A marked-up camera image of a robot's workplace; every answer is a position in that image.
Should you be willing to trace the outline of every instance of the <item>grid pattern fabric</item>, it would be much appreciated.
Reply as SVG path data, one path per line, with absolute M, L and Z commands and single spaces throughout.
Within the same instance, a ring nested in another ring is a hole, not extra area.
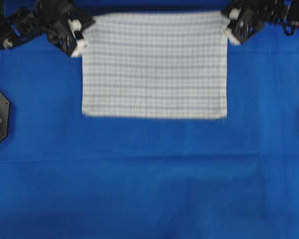
M 82 112 L 95 117 L 227 116 L 220 12 L 112 13 L 84 32 Z

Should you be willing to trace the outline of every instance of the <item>white checkered cloth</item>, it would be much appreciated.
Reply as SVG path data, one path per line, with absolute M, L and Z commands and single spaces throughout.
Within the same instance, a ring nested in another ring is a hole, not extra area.
M 84 32 L 86 116 L 227 116 L 228 22 L 220 12 L 116 13 Z

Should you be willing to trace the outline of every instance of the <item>blue cloth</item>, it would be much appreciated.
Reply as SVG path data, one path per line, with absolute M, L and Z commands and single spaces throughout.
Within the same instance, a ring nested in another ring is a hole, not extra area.
M 90 11 L 229 0 L 81 0 Z M 32 6 L 6 1 L 6 11 Z M 82 62 L 42 36 L 0 52 L 0 239 L 299 239 L 299 32 L 228 49 L 222 120 L 85 118 Z

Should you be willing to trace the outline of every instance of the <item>blue table surface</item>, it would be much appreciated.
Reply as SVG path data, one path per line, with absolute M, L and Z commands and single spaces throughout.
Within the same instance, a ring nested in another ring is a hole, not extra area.
M 32 0 L 6 0 L 6 13 Z M 91 14 L 229 0 L 80 0 Z M 0 52 L 0 239 L 299 239 L 299 31 L 228 48 L 228 117 L 87 118 L 82 60 Z

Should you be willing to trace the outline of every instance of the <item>plaid towel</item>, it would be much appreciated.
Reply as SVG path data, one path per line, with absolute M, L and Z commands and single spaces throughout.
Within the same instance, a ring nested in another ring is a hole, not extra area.
M 220 12 L 116 13 L 85 33 L 87 116 L 227 116 L 227 37 Z

